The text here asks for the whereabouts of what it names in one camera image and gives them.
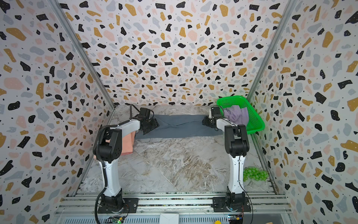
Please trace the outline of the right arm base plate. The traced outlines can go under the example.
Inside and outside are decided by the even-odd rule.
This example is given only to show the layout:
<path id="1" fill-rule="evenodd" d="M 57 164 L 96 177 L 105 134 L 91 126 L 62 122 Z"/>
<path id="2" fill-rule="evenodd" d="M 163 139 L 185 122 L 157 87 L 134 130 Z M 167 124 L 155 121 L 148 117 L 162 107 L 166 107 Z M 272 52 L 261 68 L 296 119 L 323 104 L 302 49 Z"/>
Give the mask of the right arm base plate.
<path id="1" fill-rule="evenodd" d="M 251 205 L 247 197 L 241 198 L 238 201 L 227 199 L 226 197 L 212 198 L 212 205 L 214 212 L 251 212 Z"/>

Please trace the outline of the grey blue t shirt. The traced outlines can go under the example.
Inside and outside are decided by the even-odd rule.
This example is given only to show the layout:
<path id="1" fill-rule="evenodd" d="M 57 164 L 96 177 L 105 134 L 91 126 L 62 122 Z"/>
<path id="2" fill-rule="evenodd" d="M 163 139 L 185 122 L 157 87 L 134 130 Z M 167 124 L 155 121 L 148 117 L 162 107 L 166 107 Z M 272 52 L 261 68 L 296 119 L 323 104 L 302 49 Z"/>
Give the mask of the grey blue t shirt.
<path id="1" fill-rule="evenodd" d="M 202 124 L 205 118 L 204 114 L 198 115 L 155 115 L 159 127 L 143 134 L 142 131 L 136 133 L 135 139 L 150 138 L 189 138 L 189 137 L 209 137 L 223 135 L 221 130 L 216 131 L 213 128 Z"/>

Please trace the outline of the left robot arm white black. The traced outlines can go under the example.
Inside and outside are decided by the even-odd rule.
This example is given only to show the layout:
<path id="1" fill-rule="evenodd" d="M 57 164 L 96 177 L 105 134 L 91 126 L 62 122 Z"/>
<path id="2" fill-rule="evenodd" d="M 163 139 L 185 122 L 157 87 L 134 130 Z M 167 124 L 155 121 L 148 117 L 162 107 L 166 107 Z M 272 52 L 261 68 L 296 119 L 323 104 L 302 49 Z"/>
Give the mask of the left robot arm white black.
<path id="1" fill-rule="evenodd" d="M 137 131 L 147 134 L 159 127 L 154 112 L 148 108 L 136 108 L 130 105 L 128 120 L 115 125 L 101 127 L 96 138 L 93 153 L 102 169 L 103 190 L 96 199 L 96 212 L 133 213 L 128 202 L 123 199 L 119 183 L 118 161 L 122 154 L 124 137 Z"/>

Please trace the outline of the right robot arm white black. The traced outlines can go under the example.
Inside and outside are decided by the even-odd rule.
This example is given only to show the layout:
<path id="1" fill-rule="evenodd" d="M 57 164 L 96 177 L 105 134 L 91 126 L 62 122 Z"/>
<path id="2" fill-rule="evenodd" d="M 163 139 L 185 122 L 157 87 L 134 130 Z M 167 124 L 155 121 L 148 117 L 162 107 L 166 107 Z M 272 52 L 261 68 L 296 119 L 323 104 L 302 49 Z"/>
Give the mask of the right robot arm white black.
<path id="1" fill-rule="evenodd" d="M 202 124 L 224 134 L 225 151 L 229 156 L 230 175 L 224 197 L 213 198 L 214 212 L 241 212 L 249 205 L 249 197 L 244 189 L 244 162 L 249 151 L 249 138 L 246 126 L 235 124 L 224 117 L 223 108 L 215 105 L 210 108 Z"/>

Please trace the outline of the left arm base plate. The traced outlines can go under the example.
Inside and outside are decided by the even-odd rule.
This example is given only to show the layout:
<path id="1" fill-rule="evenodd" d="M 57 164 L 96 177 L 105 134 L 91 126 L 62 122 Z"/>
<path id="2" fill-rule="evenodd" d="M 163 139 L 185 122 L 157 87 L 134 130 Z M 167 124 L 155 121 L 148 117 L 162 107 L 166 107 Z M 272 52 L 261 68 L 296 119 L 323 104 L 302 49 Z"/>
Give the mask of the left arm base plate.
<path id="1" fill-rule="evenodd" d="M 138 198 L 120 198 L 119 200 L 110 199 L 109 201 L 101 202 L 98 208 L 99 214 L 131 214 L 136 213 L 139 204 Z"/>

